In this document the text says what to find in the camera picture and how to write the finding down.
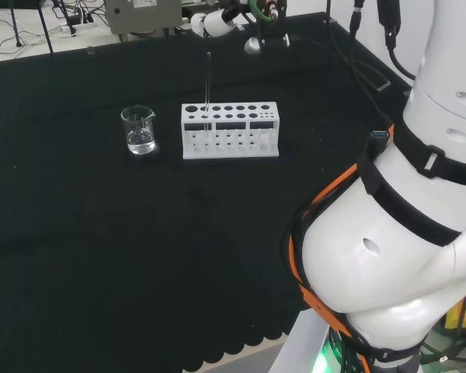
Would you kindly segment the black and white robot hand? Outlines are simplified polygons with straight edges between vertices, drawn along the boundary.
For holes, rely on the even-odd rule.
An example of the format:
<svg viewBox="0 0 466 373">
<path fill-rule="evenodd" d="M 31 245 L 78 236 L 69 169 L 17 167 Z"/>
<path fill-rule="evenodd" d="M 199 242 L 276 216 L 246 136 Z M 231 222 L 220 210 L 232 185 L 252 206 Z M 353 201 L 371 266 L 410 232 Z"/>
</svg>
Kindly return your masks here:
<svg viewBox="0 0 466 373">
<path fill-rule="evenodd" d="M 288 33 L 281 28 L 286 19 L 286 1 L 219 1 L 218 4 L 216 11 L 191 17 L 193 33 L 202 38 L 224 37 L 238 28 L 235 19 L 242 16 L 256 29 L 256 34 L 245 42 L 245 53 L 261 55 L 291 46 Z"/>
</svg>

